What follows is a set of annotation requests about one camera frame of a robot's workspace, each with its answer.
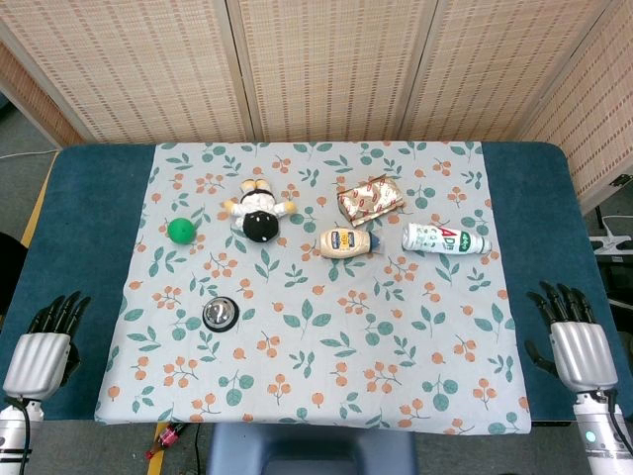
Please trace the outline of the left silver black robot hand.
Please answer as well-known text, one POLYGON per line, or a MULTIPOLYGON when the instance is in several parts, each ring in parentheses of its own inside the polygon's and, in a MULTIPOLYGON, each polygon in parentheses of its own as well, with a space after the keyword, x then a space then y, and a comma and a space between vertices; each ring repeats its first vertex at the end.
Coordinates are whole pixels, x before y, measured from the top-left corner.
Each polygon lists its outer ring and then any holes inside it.
POLYGON ((44 401, 67 383, 81 362, 74 337, 90 302, 76 291, 36 312, 8 366, 3 390, 9 398, 44 401))

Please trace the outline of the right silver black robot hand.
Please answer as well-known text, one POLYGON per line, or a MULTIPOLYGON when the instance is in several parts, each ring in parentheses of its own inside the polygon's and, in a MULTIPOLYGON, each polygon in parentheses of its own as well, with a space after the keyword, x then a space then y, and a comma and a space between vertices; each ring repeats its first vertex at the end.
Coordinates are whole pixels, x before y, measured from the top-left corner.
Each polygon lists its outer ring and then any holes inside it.
POLYGON ((618 376, 609 342, 586 295, 562 283, 542 281, 540 287, 543 294, 529 291, 526 296, 545 323, 553 358, 544 358, 527 340, 524 347, 532 362, 577 394, 614 389, 618 376))

